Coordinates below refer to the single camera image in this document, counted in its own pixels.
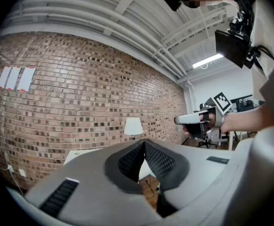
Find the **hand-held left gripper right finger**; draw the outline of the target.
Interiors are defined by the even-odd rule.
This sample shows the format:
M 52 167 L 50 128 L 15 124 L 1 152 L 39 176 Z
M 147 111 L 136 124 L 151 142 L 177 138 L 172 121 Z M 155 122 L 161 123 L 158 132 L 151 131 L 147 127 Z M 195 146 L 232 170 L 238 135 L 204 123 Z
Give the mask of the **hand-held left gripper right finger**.
M 237 151 L 144 140 L 145 160 L 160 182 L 167 218 L 225 218 L 236 188 Z

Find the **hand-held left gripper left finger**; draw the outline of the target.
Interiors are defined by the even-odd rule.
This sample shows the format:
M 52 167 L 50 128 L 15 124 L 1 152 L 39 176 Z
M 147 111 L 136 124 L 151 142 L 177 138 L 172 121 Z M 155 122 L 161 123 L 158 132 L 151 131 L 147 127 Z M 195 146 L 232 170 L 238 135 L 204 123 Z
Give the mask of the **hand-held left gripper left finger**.
M 72 159 L 32 187 L 25 199 L 40 208 L 66 179 L 78 182 L 61 212 L 54 219 L 75 226 L 143 226 L 162 217 L 143 194 L 128 194 L 111 182 L 104 170 L 106 159 L 131 142 L 85 153 Z

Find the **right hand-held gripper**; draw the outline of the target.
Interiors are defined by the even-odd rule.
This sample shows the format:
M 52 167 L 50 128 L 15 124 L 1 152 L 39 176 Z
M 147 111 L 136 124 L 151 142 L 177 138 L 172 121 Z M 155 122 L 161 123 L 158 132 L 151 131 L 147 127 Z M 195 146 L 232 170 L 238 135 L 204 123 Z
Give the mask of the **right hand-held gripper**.
M 221 126 L 224 122 L 224 116 L 232 107 L 231 101 L 223 92 L 210 97 L 206 102 L 200 104 L 199 111 L 191 114 L 181 115 L 174 118 L 177 125 L 200 124 L 200 116 L 204 113 L 214 113 L 216 115 L 215 126 L 206 132 L 206 140 L 223 140 Z

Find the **person's right hand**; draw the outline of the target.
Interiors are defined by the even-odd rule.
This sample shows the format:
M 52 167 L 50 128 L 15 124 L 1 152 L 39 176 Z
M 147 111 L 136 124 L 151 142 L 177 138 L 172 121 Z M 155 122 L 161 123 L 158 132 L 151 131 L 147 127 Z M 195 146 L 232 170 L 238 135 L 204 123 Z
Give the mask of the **person's right hand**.
M 191 138 L 205 139 L 206 132 L 214 127 L 215 123 L 216 115 L 214 113 L 200 113 L 196 122 L 183 125 L 183 133 Z

